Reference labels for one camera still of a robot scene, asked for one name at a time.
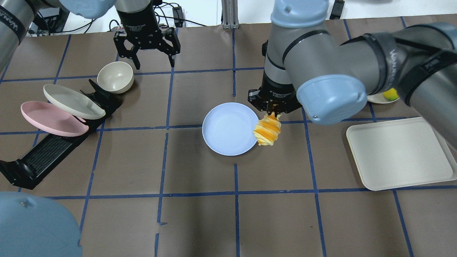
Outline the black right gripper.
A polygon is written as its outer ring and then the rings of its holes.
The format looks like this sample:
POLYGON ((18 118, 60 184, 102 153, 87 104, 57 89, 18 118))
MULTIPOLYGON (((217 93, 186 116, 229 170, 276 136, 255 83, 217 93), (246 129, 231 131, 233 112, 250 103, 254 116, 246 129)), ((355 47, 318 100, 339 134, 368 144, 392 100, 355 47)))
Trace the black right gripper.
POLYGON ((282 84, 269 78, 264 71, 258 89, 248 90, 247 101, 260 112, 268 114, 291 113, 302 108, 292 84, 282 84))

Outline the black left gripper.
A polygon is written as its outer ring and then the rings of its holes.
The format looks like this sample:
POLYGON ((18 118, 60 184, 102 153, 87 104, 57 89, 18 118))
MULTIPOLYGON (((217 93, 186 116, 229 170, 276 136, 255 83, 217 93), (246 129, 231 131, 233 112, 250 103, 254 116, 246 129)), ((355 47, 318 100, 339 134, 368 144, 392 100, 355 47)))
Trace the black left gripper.
POLYGON ((126 36, 116 31, 113 37, 119 57, 132 60, 136 70, 140 70, 137 53, 139 49, 158 49, 168 56, 171 68, 176 65, 176 56, 181 52, 181 43, 175 28, 161 31, 154 9, 142 9, 136 12, 118 11, 126 36), (132 47, 127 49, 125 41, 132 47))

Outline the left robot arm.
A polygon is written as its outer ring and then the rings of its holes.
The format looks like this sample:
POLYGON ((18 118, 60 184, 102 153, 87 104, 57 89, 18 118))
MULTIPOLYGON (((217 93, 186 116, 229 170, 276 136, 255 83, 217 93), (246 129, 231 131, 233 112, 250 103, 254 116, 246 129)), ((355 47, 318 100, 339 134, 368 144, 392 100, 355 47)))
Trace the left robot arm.
MULTIPOLYGON (((168 55, 174 67, 181 52, 175 28, 162 29, 155 18, 155 5, 160 0, 2 0, 1 1, 1 68, 25 38, 30 24, 40 9, 59 7, 78 16, 96 19, 115 7, 125 35, 114 36, 120 57, 131 59, 140 68, 139 49, 158 49, 168 55)), ((100 107, 101 117, 89 118, 70 114, 68 121, 83 126, 78 136, 48 130, 48 135, 23 158, 1 161, 1 173, 13 185, 34 189, 63 159, 84 142, 106 118, 120 107, 119 99, 90 80, 95 90, 85 101, 100 107)), ((81 257, 81 232, 70 211, 47 197, 23 192, 1 192, 1 256, 2 257, 81 257)))

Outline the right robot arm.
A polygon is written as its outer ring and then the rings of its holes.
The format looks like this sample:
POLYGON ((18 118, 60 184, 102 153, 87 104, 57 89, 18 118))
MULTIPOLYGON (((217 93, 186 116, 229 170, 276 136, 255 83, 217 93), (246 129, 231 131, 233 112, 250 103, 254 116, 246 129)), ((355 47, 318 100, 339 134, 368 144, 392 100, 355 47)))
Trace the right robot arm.
POLYGON ((303 108, 313 123, 330 125, 361 111, 369 95, 394 88, 456 148, 456 27, 418 24, 338 45, 324 24, 328 5, 275 1, 262 85, 249 90, 248 102, 269 115, 303 108))

